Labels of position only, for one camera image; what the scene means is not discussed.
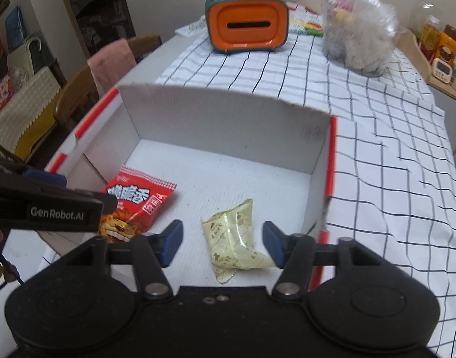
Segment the white digital timer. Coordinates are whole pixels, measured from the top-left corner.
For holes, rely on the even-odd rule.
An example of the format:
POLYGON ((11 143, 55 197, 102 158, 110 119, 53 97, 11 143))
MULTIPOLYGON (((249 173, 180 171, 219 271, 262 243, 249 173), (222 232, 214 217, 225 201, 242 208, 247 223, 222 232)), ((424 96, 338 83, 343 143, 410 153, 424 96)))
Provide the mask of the white digital timer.
POLYGON ((432 64, 432 74, 439 81, 448 85, 452 80, 452 67, 440 58, 435 58, 432 64))

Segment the cream yellow snack packet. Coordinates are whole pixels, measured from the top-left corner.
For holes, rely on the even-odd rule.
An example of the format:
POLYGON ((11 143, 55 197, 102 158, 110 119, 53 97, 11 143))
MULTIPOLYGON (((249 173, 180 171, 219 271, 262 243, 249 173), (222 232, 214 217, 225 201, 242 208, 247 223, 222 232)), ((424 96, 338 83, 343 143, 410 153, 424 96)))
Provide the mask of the cream yellow snack packet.
POLYGON ((255 249, 252 237, 253 200, 218 212, 202 222, 212 270, 218 283, 227 283, 237 271, 274 267, 274 262, 255 249))

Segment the white black grid tablecloth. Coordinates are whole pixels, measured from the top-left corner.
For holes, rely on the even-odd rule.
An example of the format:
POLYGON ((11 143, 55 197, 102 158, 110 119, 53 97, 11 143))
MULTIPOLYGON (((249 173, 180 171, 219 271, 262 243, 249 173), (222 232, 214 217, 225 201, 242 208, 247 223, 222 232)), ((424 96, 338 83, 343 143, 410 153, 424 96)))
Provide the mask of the white black grid tablecloth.
POLYGON ((401 52, 367 78, 328 60, 322 41, 291 35, 274 53, 223 55, 207 36, 174 37, 117 85, 155 84, 265 95, 336 121, 328 239, 351 237, 438 298, 429 347, 456 354, 456 171, 443 110, 401 52))

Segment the red snack packet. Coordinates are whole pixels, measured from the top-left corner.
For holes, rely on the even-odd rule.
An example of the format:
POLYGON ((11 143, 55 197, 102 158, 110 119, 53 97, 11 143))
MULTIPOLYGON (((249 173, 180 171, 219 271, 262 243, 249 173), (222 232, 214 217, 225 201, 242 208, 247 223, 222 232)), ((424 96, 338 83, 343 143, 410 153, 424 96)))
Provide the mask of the red snack packet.
POLYGON ((117 198, 113 212, 102 216, 98 235, 109 243, 128 243, 146 233, 177 184, 122 166, 103 191, 117 198))

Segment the red and white cardboard box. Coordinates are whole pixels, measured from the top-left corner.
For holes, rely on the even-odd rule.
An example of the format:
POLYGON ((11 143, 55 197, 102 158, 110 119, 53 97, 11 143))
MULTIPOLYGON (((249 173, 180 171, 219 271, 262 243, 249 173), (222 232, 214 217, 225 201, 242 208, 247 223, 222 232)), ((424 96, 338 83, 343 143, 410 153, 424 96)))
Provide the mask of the red and white cardboard box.
POLYGON ((68 135, 47 169, 70 188, 100 190, 128 166, 176 186, 157 216, 184 240, 165 271, 173 289, 217 285, 202 223, 253 202, 255 248, 273 222, 317 237, 330 193, 336 121, 325 112, 265 95, 125 84, 100 100, 68 135))

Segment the dark wooden bookshelf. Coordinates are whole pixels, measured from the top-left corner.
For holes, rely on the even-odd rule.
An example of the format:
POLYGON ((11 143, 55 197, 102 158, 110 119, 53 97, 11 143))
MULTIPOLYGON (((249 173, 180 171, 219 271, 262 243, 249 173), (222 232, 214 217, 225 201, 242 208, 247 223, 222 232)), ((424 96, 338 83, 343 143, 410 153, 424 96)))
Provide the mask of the dark wooden bookshelf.
POLYGON ((87 58, 113 41, 136 35, 126 0, 63 0, 63 3, 87 58))

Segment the orange green tissue box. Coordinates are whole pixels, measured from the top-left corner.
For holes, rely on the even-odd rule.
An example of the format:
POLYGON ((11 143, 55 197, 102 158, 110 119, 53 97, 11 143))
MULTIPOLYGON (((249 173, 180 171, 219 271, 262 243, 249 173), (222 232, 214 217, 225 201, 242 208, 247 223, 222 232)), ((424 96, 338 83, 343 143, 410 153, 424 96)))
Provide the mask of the orange green tissue box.
POLYGON ((204 16, 220 53, 273 51, 287 41, 289 9, 282 0, 204 0, 204 16))

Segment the clear plastic bag of snacks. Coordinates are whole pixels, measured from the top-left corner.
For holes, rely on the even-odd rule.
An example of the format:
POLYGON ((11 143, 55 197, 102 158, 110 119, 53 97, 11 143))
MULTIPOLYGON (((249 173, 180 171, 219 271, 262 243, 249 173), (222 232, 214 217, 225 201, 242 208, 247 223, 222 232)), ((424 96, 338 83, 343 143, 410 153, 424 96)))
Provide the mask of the clear plastic bag of snacks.
POLYGON ((323 53, 367 77, 384 73, 399 29, 396 9, 380 0, 322 0, 323 53))

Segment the pink towel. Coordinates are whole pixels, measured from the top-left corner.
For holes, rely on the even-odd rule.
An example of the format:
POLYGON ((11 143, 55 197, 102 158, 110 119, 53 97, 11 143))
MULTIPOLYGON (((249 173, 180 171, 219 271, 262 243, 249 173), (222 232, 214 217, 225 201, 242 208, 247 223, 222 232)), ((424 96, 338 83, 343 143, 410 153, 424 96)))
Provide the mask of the pink towel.
POLYGON ((126 39, 109 43, 87 60, 98 95, 103 97, 136 65, 126 39))

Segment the wooden chair with towel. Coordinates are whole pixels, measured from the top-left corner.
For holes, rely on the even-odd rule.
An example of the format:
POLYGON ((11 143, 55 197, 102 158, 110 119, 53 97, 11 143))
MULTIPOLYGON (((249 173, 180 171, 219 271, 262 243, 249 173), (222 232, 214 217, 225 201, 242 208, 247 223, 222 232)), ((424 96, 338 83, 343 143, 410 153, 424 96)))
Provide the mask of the wooden chair with towel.
POLYGON ((61 127, 71 130, 117 82, 137 66, 137 60, 162 46, 158 34, 120 39, 90 57, 62 88, 53 116, 61 127))

